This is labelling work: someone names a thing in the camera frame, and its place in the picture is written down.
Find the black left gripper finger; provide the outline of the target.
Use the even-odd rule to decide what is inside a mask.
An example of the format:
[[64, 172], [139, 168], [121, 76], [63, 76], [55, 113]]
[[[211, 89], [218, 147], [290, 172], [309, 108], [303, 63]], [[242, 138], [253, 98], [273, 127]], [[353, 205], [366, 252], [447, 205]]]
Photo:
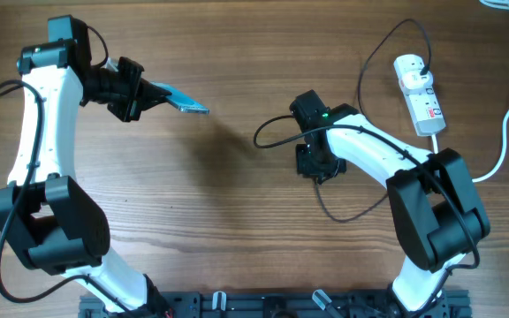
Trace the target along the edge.
[[157, 100], [140, 100], [139, 106], [140, 106], [141, 111], [146, 111], [146, 110], [149, 110], [149, 109], [151, 109], [159, 104], [165, 103], [165, 102], [166, 102], [165, 98], [157, 99]]
[[165, 88], [151, 83], [145, 79], [141, 81], [141, 98], [142, 99], [164, 99], [171, 95], [171, 92]]

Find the blue screen Galaxy smartphone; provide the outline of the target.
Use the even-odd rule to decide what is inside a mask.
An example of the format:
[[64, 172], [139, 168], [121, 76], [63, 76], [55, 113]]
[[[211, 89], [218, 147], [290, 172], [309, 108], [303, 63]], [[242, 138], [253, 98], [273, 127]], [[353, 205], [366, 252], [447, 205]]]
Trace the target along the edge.
[[197, 113], [197, 114], [209, 114], [209, 109], [201, 105], [188, 95], [185, 95], [175, 87], [168, 84], [153, 82], [153, 85], [160, 87], [164, 90], [169, 91], [171, 94], [166, 96], [167, 103], [173, 106], [175, 109], [183, 113]]

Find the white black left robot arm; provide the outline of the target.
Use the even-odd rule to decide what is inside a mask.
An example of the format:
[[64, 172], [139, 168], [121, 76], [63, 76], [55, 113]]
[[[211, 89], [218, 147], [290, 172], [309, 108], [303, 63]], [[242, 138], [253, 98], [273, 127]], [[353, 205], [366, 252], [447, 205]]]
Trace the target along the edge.
[[106, 215], [76, 180], [77, 114], [95, 102], [128, 123], [162, 103], [184, 112], [202, 106], [145, 80], [127, 57], [94, 64], [95, 30], [80, 19], [52, 18], [48, 31], [47, 42], [21, 51], [19, 77], [0, 84], [0, 96], [22, 90], [25, 101], [19, 150], [0, 189], [0, 247], [9, 246], [27, 269], [81, 284], [109, 317], [170, 317], [170, 303], [150, 278], [112, 248]]

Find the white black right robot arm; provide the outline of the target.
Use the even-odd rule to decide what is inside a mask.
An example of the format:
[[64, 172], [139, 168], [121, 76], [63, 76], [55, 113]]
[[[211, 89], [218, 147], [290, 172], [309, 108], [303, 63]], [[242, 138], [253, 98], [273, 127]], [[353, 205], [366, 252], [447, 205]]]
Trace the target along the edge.
[[304, 135], [296, 147], [297, 171], [320, 185], [346, 172], [348, 163], [387, 191], [406, 258], [391, 294], [407, 316], [435, 305], [446, 278], [464, 268], [462, 258], [490, 234], [490, 220], [463, 158], [415, 148], [374, 127], [344, 103], [326, 107], [317, 93], [297, 96], [289, 107]]

